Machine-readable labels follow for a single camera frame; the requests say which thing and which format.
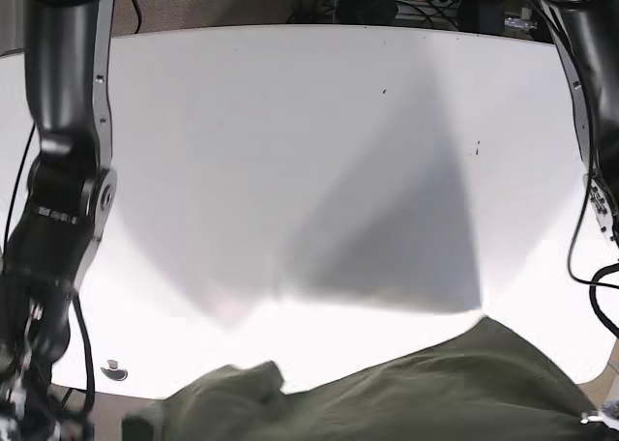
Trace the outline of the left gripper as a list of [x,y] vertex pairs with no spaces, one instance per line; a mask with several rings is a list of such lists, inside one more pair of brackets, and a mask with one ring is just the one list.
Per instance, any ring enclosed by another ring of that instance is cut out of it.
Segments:
[[618,399],[605,401],[596,411],[583,412],[580,423],[596,432],[596,440],[617,440],[619,419]]

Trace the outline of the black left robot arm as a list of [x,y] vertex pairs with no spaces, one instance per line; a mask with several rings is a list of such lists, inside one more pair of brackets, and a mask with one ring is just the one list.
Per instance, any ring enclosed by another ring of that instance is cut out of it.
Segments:
[[584,195],[568,254],[592,211],[618,242],[618,0],[523,0],[545,22],[568,81],[585,166]]

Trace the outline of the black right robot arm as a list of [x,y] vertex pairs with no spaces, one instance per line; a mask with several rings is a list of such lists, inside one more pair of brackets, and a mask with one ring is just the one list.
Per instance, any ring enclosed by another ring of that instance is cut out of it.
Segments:
[[1,260],[1,436],[58,440],[62,425],[84,439],[95,400],[86,357],[86,396],[78,410],[50,392],[66,352],[78,290],[112,207],[112,120],[108,59],[115,0],[24,0],[24,72],[38,156],[23,162],[27,198],[5,229]]

